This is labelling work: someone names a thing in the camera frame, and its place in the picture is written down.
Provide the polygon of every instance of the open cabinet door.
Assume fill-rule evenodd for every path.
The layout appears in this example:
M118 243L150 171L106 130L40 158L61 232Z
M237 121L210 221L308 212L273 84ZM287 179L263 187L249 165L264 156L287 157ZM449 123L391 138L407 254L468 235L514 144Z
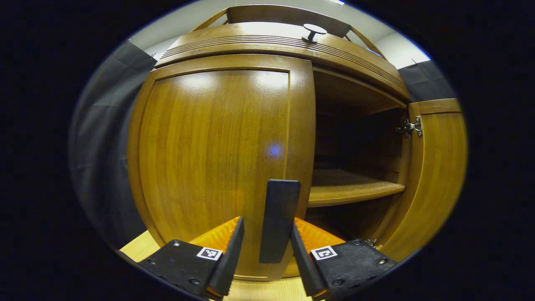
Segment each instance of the open cabinet door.
M388 257L401 261L438 232L455 206L468 160L467 131L457 99L411 103L422 136L412 133L406 189L397 195L373 235Z

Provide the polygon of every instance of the metal hinge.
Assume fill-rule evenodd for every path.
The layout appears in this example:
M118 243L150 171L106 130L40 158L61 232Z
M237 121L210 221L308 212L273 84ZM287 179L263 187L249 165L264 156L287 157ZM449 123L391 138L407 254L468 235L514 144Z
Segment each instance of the metal hinge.
M376 250L380 249L383 245L375 245L375 242L377 241L376 238L372 238L372 239L366 239L365 240L367 244L369 244L370 246L374 247Z
M420 116L416 116L416 121L414 123L410 123L410 120L403 121L402 127L396 127L396 132L398 133L405 133L405 138L410 138L411 132L415 131L418 133L418 137L423 137L424 132L422 128L422 122Z

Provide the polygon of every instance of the blue light spot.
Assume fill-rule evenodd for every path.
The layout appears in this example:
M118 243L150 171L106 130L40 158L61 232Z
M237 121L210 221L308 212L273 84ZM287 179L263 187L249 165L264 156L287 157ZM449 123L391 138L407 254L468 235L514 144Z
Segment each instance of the blue light spot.
M278 145L272 145L270 148L269 148L269 154L271 156L278 156L280 153L280 148Z

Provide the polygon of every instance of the white wall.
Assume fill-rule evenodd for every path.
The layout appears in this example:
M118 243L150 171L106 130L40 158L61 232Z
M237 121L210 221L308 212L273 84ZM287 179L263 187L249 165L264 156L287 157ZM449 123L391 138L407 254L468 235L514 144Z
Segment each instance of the white wall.
M174 39L176 36L189 32L225 7L267 3L301 7L326 14L353 25L370 41L378 41L394 33L394 30L388 25L349 4L338 5L327 0L199 0L190 2L148 24L145 28L133 34L130 42L141 49L148 50L162 43L162 41ZM221 25L225 20L226 16L223 16L214 22L213 26ZM364 46L352 32L348 35L350 39L352 38L352 41Z
M374 44L396 69L414 65L412 60L416 63L430 60L429 56L421 51L418 46L399 33L391 34L374 42Z
M169 48L169 46L171 46L171 44L173 44L176 40L178 39L178 37L173 37L169 40L166 40L166 41L163 41L161 43L158 43L154 46L151 46L147 49L145 49L144 51L146 53L148 53L149 55L153 55L154 53L154 59L159 61L160 58L164 55L164 53L167 51L167 49Z

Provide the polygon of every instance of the cabinet door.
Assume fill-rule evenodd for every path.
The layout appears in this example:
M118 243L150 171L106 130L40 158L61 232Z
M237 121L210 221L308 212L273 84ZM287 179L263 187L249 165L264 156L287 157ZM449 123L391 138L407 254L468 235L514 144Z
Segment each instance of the cabinet door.
M141 217L160 246L189 241L243 216L236 278L282 276L260 264L269 179L301 182L297 217L310 193L315 139L312 65L272 55L221 55L157 69L137 98L128 173Z

